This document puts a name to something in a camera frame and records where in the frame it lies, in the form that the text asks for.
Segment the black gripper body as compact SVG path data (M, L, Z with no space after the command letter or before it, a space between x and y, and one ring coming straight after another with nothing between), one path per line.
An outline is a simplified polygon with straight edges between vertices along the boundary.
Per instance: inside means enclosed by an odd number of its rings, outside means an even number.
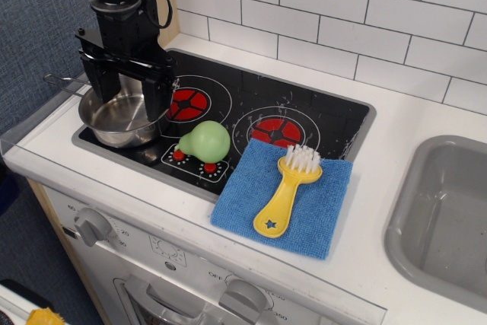
M97 29L79 29L80 57L89 81L174 81L176 62L158 44L160 24L155 0L119 4L89 1Z

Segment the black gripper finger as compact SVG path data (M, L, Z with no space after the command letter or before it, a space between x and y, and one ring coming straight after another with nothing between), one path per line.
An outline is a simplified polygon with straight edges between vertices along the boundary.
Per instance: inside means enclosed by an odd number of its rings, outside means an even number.
M105 104L121 90L119 73L109 69L105 62L96 61L81 54L81 61L98 100Z
M142 82L142 93L148 121L158 120L170 107L172 84L147 78Z

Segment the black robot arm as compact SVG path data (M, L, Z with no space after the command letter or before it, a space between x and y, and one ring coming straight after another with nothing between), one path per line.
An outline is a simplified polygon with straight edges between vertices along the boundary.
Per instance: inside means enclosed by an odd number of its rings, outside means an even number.
M174 59L158 44L160 31L170 26L158 17L156 0L88 0L96 13L96 29L80 28L84 71L98 100L105 104L121 90L121 76L140 81L148 120L169 108L176 82Z

